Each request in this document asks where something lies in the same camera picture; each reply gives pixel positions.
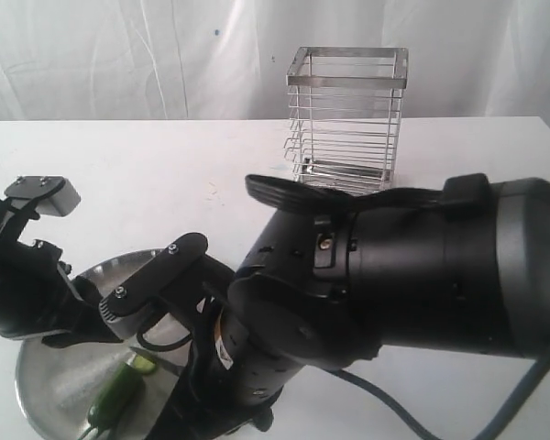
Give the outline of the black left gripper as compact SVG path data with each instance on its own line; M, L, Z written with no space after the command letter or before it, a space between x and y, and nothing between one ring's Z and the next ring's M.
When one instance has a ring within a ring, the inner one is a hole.
M100 315L103 297L95 284L85 277L69 281L62 250L44 241L19 241L28 222L40 218L37 207L31 201L0 203L0 336L43 336L47 347L121 343Z

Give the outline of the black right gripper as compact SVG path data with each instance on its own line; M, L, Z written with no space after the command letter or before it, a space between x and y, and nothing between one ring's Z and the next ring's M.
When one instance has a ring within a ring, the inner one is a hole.
M265 433L272 405L302 366L261 345L221 304L234 271L205 256L190 276L198 292L214 296L196 330L187 364L147 439L216 439L244 425Z

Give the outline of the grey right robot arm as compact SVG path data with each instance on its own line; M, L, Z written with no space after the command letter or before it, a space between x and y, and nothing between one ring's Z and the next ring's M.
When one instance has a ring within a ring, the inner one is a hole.
M274 214L238 270L206 259L195 271L206 310L150 438L267 431L285 384L313 366L427 439L391 396L348 371L384 346L531 359L479 437L504 431L550 370L549 181L478 173L440 190L362 196L257 174L245 185Z

